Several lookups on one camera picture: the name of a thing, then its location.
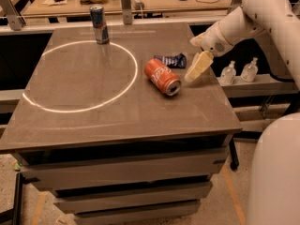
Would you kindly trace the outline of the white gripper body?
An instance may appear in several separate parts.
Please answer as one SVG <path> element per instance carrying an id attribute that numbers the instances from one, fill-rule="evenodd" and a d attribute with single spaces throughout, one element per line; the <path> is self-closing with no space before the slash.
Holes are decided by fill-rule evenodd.
<path id="1" fill-rule="evenodd" d="M 224 37 L 220 22 L 214 23 L 205 32 L 190 40 L 193 46 L 209 51 L 215 57 L 220 57 L 233 49 L 233 45 Z"/>

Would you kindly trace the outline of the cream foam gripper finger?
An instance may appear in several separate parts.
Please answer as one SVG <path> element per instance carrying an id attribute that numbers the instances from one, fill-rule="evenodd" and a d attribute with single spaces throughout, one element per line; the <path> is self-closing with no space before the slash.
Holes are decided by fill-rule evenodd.
<path id="1" fill-rule="evenodd" d="M 209 51 L 199 52 L 198 60 L 191 65 L 185 75 L 185 81 L 192 83 L 200 77 L 213 63 L 214 55 Z"/>
<path id="2" fill-rule="evenodd" d="M 193 65 L 199 58 L 200 54 L 198 52 L 195 53 L 191 65 Z"/>

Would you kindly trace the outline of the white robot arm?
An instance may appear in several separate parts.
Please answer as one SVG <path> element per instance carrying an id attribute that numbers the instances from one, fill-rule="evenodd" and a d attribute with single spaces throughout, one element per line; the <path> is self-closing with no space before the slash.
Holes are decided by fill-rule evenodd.
<path id="1" fill-rule="evenodd" d="M 289 0 L 240 0 L 240 5 L 191 43 L 215 57 L 244 39 L 262 37 L 271 77 L 300 88 L 300 20 Z M 270 124 L 257 142 L 246 225 L 300 225 L 300 113 Z"/>

